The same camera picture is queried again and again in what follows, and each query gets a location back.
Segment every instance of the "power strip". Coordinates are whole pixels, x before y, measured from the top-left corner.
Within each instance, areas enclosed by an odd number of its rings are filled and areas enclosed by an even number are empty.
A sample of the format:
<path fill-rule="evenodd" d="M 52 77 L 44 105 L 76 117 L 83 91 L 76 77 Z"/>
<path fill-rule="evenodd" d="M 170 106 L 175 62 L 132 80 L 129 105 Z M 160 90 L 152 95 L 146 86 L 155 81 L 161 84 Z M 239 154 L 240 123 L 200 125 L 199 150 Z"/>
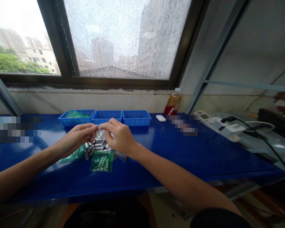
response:
<path fill-rule="evenodd" d="M 203 110 L 197 110 L 197 111 L 194 111 L 193 112 L 194 115 L 196 116 L 200 116 L 200 121 L 206 125 L 207 127 L 211 128 L 212 130 L 214 130 L 215 132 L 219 133 L 220 134 L 220 131 L 217 130 L 217 129 L 214 129 L 212 124 L 210 124 L 207 119 L 210 119 L 210 118 L 213 118 L 213 116 L 211 116 L 210 114 L 208 114 L 207 112 L 203 111 Z M 236 143 L 236 142 L 239 142 L 240 141 L 240 137 L 238 136 L 234 136 L 233 138 L 228 138 L 230 141 Z"/>

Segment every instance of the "forearm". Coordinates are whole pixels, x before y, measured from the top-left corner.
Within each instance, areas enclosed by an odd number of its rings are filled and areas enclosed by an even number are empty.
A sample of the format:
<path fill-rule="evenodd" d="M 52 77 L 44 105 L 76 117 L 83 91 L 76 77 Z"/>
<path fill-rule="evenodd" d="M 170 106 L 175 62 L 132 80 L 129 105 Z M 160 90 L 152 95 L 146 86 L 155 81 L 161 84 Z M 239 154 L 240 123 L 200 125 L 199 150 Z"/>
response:
<path fill-rule="evenodd" d="M 24 161 L 0 172 L 0 203 L 17 192 L 35 176 L 54 164 L 58 157 L 49 147 Z"/>
<path fill-rule="evenodd" d="M 237 207 L 224 194 L 175 163 L 162 158 L 142 145 L 134 157 L 181 203 L 199 212 L 210 207 L 225 208 L 239 215 Z"/>

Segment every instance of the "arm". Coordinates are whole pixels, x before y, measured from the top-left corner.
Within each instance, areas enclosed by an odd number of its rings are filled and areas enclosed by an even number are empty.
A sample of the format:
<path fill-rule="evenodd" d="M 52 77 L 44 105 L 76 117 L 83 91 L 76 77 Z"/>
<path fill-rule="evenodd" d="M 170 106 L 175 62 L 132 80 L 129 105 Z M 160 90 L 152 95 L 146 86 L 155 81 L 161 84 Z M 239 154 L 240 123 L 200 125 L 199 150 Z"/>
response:
<path fill-rule="evenodd" d="M 142 164 L 181 203 L 197 213 L 218 207 L 241 215 L 238 208 L 220 191 L 175 163 L 160 157 L 137 143 L 128 126 L 111 119 L 101 125 L 106 129 L 109 146 Z"/>
<path fill-rule="evenodd" d="M 97 126 L 92 123 L 77 125 L 51 147 L 0 172 L 0 203 L 49 166 L 72 154 L 82 144 L 88 141 L 93 142 L 96 129 Z"/>

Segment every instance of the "green plastic bag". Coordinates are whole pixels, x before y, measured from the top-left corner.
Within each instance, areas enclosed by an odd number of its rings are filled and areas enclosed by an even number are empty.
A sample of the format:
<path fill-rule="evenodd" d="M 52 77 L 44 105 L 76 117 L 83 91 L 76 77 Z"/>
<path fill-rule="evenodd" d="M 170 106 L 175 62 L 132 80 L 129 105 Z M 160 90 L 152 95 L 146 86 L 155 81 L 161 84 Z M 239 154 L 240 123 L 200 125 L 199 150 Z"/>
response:
<path fill-rule="evenodd" d="M 74 153 L 72 153 L 66 158 L 62 158 L 60 160 L 60 164 L 68 163 L 75 159 L 82 158 L 83 154 L 85 153 L 85 150 L 86 148 L 85 148 L 85 145 L 83 144 Z"/>
<path fill-rule="evenodd" d="M 112 172 L 114 152 L 95 151 L 92 157 L 90 172 Z"/>
<path fill-rule="evenodd" d="M 90 117 L 90 116 L 84 115 L 83 113 L 75 110 L 69 110 L 66 114 L 66 118 L 83 118 L 83 117 Z"/>

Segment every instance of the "plastic bottle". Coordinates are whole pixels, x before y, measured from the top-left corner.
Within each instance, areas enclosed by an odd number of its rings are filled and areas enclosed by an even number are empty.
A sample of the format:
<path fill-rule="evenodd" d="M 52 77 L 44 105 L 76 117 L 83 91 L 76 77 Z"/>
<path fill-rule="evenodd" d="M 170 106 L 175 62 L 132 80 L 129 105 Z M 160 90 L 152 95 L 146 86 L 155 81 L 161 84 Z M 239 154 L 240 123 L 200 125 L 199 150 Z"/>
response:
<path fill-rule="evenodd" d="M 180 105 L 180 101 L 181 101 L 180 91 L 181 91 L 180 88 L 175 88 L 174 93 L 170 95 L 165 111 L 164 111 L 164 114 L 166 116 L 176 115 L 178 106 Z"/>

